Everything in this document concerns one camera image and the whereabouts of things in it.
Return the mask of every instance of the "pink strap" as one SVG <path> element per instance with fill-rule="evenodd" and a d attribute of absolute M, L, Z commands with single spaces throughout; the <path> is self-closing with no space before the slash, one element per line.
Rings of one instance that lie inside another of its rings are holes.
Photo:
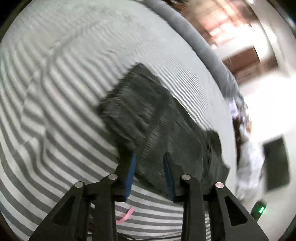
<path fill-rule="evenodd" d="M 135 211 L 135 209 L 134 209 L 133 207 L 131 207 L 131 208 L 129 209 L 129 211 L 126 213 L 126 215 L 125 215 L 122 219 L 120 219 L 120 220 L 116 220 L 116 225 L 118 225 L 118 224 L 120 224 L 120 223 L 123 223 L 123 222 L 125 222 L 126 220 L 128 220 L 128 219 L 131 217 L 131 215 L 133 214 L 134 211 Z"/>

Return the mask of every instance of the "mattress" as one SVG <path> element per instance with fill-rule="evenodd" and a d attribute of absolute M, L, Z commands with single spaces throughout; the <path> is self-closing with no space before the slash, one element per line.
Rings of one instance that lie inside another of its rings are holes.
<path fill-rule="evenodd" d="M 34 0 L 0 43 L 0 210 L 20 240 L 29 239 L 75 182 L 97 182 L 116 169 L 117 150 L 95 109 L 138 62 L 197 124 L 218 132 L 231 167 L 226 185 L 234 191 L 227 104 L 166 21 L 136 1 Z M 116 203 L 116 216 L 130 207 L 135 212 L 118 232 L 137 239 L 181 232 L 182 206 L 136 180 L 128 201 Z"/>

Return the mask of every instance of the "black cable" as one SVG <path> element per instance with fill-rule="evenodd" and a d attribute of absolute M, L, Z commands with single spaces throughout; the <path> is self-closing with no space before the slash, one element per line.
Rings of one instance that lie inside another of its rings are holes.
<path fill-rule="evenodd" d="M 122 233 L 117 233 L 117 235 L 119 237 L 122 237 L 122 238 L 125 238 L 127 240 L 131 239 L 132 241 L 137 241 L 134 237 L 130 236 L 130 235 L 127 235 L 127 234 L 122 234 Z"/>
<path fill-rule="evenodd" d="M 135 239 L 134 237 L 129 236 L 127 234 L 122 234 L 122 233 L 117 233 L 117 234 L 123 238 L 130 238 L 133 241 L 150 241 L 150 240 L 165 240 L 165 239 L 181 238 L 181 235 L 176 235 L 176 236 L 171 236 L 171 237 L 152 237 L 152 238 L 148 238 L 148 239 Z"/>

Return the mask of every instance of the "dark gray fabric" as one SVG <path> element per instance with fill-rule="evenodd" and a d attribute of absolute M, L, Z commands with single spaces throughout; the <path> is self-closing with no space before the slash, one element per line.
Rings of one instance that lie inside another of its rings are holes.
<path fill-rule="evenodd" d="M 143 4 L 156 12 L 191 46 L 209 70 L 224 97 L 235 97 L 239 88 L 235 77 L 213 52 L 199 32 L 177 11 L 162 0 L 143 0 Z"/>
<path fill-rule="evenodd" d="M 201 182 L 208 194 L 217 181 L 225 182 L 219 136 L 202 130 L 158 78 L 136 65 L 99 106 L 99 116 L 114 135 L 119 162 L 136 154 L 136 174 L 163 193 L 167 185 L 163 155 Z"/>

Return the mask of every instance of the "white wall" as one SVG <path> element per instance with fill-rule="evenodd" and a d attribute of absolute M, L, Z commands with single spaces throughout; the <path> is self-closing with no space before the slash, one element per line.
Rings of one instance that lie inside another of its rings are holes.
<path fill-rule="evenodd" d="M 273 56 L 273 50 L 260 24 L 254 22 L 252 27 L 248 25 L 240 29 L 239 34 L 232 40 L 218 46 L 214 52 L 221 59 L 233 56 L 245 49 L 254 46 L 261 61 Z"/>
<path fill-rule="evenodd" d="M 240 90 L 249 107 L 252 135 L 264 142 L 283 134 L 286 142 L 291 183 L 263 194 L 267 207 L 258 221 L 269 240 L 277 241 L 296 215 L 296 75 L 276 70 L 241 86 Z"/>
<path fill-rule="evenodd" d="M 288 24 L 266 0 L 254 0 L 250 7 L 269 38 L 279 67 L 287 73 L 296 71 L 296 39 Z"/>

